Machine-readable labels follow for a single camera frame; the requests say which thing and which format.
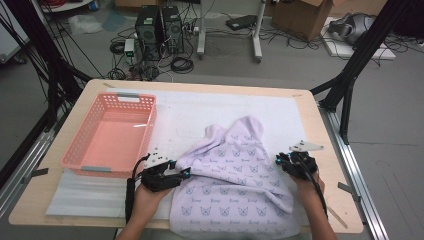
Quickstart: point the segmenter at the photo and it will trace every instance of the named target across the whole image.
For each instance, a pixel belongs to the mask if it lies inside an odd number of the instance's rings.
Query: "pink plastic basket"
[[[62,166],[79,175],[128,178],[136,162],[147,154],[155,120],[153,95],[99,93]]]

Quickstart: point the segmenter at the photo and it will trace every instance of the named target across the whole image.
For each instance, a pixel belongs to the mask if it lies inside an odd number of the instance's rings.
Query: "wooden table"
[[[320,167],[320,176],[326,183],[325,199],[328,205],[330,224],[336,233],[360,233],[363,231],[363,224],[352,196],[337,187],[339,182],[346,184],[346,180],[316,106],[316,102],[309,91],[115,80],[92,80],[87,84],[74,109],[68,116],[39,166],[39,169],[48,168],[48,174],[34,177],[30,181],[10,214],[9,221],[11,224],[117,228],[125,226],[125,220],[121,218],[58,217],[45,214],[63,173],[60,159],[69,146],[72,137],[77,132],[80,123],[97,93],[106,91],[108,88],[112,87],[220,94],[237,93],[244,95],[293,98],[296,101],[308,141],[325,147],[322,151],[314,152],[314,157]],[[169,228],[169,222],[167,220],[152,220],[147,227],[167,229]]]

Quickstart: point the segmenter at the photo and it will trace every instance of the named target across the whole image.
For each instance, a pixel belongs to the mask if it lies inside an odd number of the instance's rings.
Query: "cloth garment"
[[[191,178],[175,189],[171,230],[192,239],[280,239],[299,233],[293,196],[283,172],[260,139],[252,116],[231,128],[206,128],[203,138],[177,161]]]

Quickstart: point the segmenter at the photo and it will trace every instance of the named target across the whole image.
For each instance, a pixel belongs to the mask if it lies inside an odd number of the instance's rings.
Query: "gray floor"
[[[80,9],[69,14],[77,13],[87,12]],[[102,23],[112,16],[107,9],[92,14]],[[121,20],[113,26],[116,28],[113,31],[75,36],[103,74],[111,67],[109,40],[120,30],[134,25],[134,18]],[[225,17],[209,20],[209,24],[225,28],[224,20]],[[262,41],[264,58],[260,64],[252,57],[252,43],[248,39],[214,35],[207,40],[209,55],[200,61],[194,54],[194,71],[187,75],[171,72],[174,82],[311,89],[335,77],[346,64],[329,57],[323,46],[318,50],[298,50],[287,46],[286,39],[281,37],[271,43]],[[76,47],[70,49],[80,70],[98,76]],[[421,159],[424,54],[413,50],[395,54],[395,61],[382,61],[380,67],[370,62],[359,76],[353,94],[349,139],[389,238],[423,239],[424,192],[419,179],[424,171]],[[46,102],[30,64],[0,66],[0,76],[0,167],[3,167],[45,111]],[[169,82],[171,78],[162,74],[157,81]],[[1,239],[112,239],[115,231],[12,226],[8,214],[9,211],[0,220]],[[367,230],[359,235],[339,237],[371,239]]]

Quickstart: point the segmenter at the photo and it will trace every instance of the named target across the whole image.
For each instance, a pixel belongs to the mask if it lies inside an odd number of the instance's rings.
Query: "computer tower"
[[[165,28],[165,41],[169,53],[183,53],[182,21],[177,6],[162,8],[163,24]]]
[[[160,50],[164,42],[163,26],[160,8],[156,5],[143,5],[135,22],[138,41],[143,60],[156,61],[161,59],[164,49]]]

